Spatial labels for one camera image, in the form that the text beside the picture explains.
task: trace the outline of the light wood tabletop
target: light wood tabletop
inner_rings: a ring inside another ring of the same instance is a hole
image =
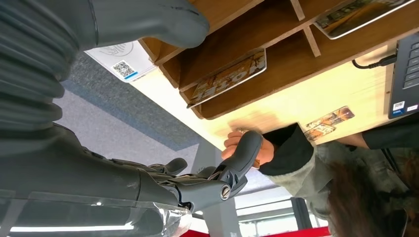
[[[358,58],[357,62],[374,63],[394,52],[395,44],[391,44]],[[214,120],[199,119],[186,109],[179,90],[159,70],[131,85],[222,150],[227,134],[237,128],[265,133],[298,122],[305,129],[306,124],[344,106],[355,117],[336,125],[334,132],[316,144],[384,124],[388,122],[392,74],[393,65],[360,70],[348,62]]]

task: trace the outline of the laptop keyboard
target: laptop keyboard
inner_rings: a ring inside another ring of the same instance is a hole
[[[404,88],[419,84],[419,42],[412,45]]]

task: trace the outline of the dark hair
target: dark hair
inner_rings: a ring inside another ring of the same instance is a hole
[[[419,201],[419,158],[406,159],[401,179]],[[329,193],[331,222],[338,237],[394,237],[385,219],[384,202],[379,197],[367,171],[355,164],[333,163]],[[408,225],[412,236],[419,233],[419,215],[410,212]]]

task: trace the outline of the plastic wrap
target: plastic wrap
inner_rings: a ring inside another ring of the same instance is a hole
[[[10,237],[179,237],[188,209],[155,202],[0,190],[0,231]]]

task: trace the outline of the gray floor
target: gray floor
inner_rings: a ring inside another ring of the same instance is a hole
[[[185,172],[190,172],[198,144],[174,151],[69,91],[54,102],[63,109],[63,118],[57,123],[74,131],[81,144],[90,150],[106,158],[142,164],[165,163],[182,157],[190,164]]]
[[[63,85],[172,150],[183,150],[199,142],[200,136],[193,130],[134,87],[118,80],[85,53],[79,54]]]

